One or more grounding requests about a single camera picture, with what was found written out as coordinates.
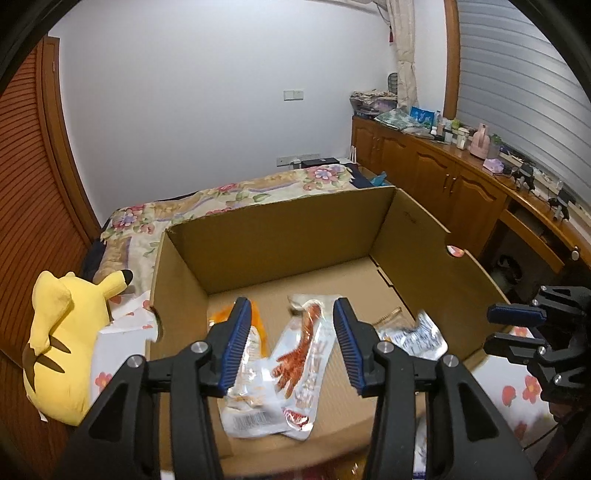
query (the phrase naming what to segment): wooden desk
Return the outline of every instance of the wooden desk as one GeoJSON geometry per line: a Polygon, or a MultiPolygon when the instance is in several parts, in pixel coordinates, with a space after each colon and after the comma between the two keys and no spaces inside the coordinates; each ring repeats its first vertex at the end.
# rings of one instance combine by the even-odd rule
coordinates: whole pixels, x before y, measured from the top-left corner
{"type": "Polygon", "coordinates": [[[370,120],[353,117],[352,145],[358,161],[412,195],[450,231],[450,244],[479,258],[498,222],[519,235],[551,268],[560,273],[579,250],[591,266],[591,245],[567,220],[555,221],[547,202],[515,182],[495,176],[483,161],[455,145],[405,135],[370,120]],[[538,234],[516,213],[524,208],[544,229],[538,234]]]}

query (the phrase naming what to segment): power outlet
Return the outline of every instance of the power outlet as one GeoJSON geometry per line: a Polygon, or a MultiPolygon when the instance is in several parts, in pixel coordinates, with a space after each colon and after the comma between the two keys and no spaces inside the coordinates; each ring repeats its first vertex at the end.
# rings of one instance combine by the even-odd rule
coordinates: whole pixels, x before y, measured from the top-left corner
{"type": "Polygon", "coordinates": [[[289,157],[278,157],[277,166],[285,167],[287,165],[291,165],[292,163],[301,163],[304,160],[316,160],[317,158],[320,158],[319,153],[308,153],[305,155],[290,155],[289,157]]]}

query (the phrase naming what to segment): wooden cabinet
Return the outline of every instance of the wooden cabinet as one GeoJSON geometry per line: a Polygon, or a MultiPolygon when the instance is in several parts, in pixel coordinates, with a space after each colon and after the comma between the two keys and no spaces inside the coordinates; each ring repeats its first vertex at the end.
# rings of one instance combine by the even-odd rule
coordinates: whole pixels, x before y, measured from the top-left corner
{"type": "Polygon", "coordinates": [[[449,242],[478,257],[503,211],[507,195],[468,169],[458,167],[449,187],[449,242]]]}
{"type": "Polygon", "coordinates": [[[414,196],[416,153],[405,135],[392,131],[382,139],[375,154],[381,171],[388,174],[388,181],[414,196]]]}
{"type": "Polygon", "coordinates": [[[449,189],[457,164],[428,148],[417,148],[414,193],[411,195],[437,220],[446,224],[449,212],[449,189]]]}
{"type": "Polygon", "coordinates": [[[357,148],[357,162],[372,171],[374,171],[371,168],[372,150],[374,149],[374,130],[374,125],[370,120],[353,118],[351,145],[357,148]]]}
{"type": "Polygon", "coordinates": [[[438,145],[376,122],[353,119],[357,160],[402,188],[451,232],[450,245],[480,256],[503,211],[506,194],[438,145]]]}

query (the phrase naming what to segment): black ear tip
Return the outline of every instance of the black ear tip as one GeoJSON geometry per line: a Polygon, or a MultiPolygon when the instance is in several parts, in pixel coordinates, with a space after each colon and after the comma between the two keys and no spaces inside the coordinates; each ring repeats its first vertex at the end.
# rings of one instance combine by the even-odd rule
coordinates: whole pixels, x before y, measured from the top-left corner
{"type": "Polygon", "coordinates": [[[131,281],[134,279],[134,274],[131,270],[121,270],[123,273],[123,278],[125,279],[125,284],[129,285],[131,281]]]}

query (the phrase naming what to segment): light switch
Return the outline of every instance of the light switch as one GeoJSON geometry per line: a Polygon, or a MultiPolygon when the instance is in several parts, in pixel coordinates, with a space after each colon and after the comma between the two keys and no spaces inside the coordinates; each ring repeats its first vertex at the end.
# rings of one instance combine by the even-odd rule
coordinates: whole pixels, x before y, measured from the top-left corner
{"type": "Polygon", "coordinates": [[[283,90],[284,100],[303,100],[304,90],[283,90]]]}

